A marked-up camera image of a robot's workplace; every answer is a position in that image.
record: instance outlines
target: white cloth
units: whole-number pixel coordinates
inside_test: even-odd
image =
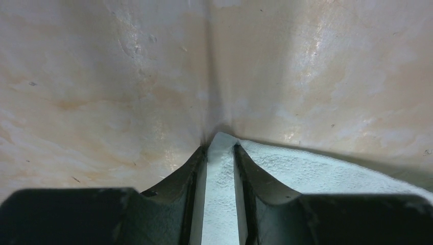
[[[433,193],[349,162],[218,133],[208,150],[202,244],[239,244],[233,175],[237,142],[256,164],[301,193],[414,193],[433,203]]]

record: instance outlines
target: folded cloth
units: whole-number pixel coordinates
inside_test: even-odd
[[[300,193],[413,193],[433,203],[433,193],[368,168],[217,133],[208,149],[202,244],[239,244],[233,175],[236,143],[257,165]]]

